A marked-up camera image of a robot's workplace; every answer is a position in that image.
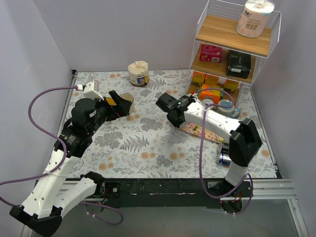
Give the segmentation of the yellow ceramic mug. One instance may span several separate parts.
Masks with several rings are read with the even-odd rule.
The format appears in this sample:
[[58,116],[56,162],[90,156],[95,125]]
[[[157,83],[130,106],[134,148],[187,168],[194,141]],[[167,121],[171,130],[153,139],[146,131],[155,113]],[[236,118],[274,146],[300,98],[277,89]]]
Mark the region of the yellow ceramic mug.
[[116,103],[111,97],[106,97],[106,101],[108,102],[109,105],[114,106]]

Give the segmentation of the grey ceramic mug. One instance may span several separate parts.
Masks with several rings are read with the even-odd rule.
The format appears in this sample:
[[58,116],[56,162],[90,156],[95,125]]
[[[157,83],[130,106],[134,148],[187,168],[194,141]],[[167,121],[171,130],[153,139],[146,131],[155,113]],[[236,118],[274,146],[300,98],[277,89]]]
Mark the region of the grey ceramic mug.
[[212,109],[214,107],[214,102],[211,99],[204,99],[204,100],[202,100],[201,104],[204,107],[208,107],[210,109]]

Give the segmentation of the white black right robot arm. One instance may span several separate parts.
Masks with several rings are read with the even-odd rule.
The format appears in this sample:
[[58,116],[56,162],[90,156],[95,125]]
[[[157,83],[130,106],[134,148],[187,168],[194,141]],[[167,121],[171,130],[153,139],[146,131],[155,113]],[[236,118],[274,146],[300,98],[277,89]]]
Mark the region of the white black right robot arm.
[[225,194],[217,199],[235,196],[241,191],[241,184],[245,178],[251,178],[247,173],[250,161],[262,146],[262,140],[253,120],[245,118],[243,121],[221,115],[204,106],[197,96],[184,95],[176,99],[164,93],[156,101],[156,105],[167,115],[169,122],[180,128],[186,122],[193,122],[222,137],[229,144],[231,163],[224,178]]

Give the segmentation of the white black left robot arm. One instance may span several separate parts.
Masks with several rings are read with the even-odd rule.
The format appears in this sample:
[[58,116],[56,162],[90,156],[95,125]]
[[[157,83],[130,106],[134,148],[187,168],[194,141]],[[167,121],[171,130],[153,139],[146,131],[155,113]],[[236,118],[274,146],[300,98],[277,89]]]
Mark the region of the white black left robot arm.
[[130,114],[133,98],[126,99],[114,90],[109,92],[114,104],[105,97],[79,99],[65,122],[54,145],[49,163],[38,178],[31,194],[21,205],[11,208],[10,215],[43,237],[52,236],[63,217],[85,198],[104,197],[111,192],[105,178],[95,172],[83,175],[78,183],[59,194],[70,171],[92,143],[95,132],[106,121]]

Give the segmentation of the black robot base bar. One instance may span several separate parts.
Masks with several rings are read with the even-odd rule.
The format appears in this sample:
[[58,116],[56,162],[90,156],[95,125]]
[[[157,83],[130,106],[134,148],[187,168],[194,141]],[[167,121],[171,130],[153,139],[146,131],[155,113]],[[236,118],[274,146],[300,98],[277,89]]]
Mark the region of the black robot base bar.
[[223,206],[206,195],[198,178],[106,179],[104,186],[107,204],[115,208]]

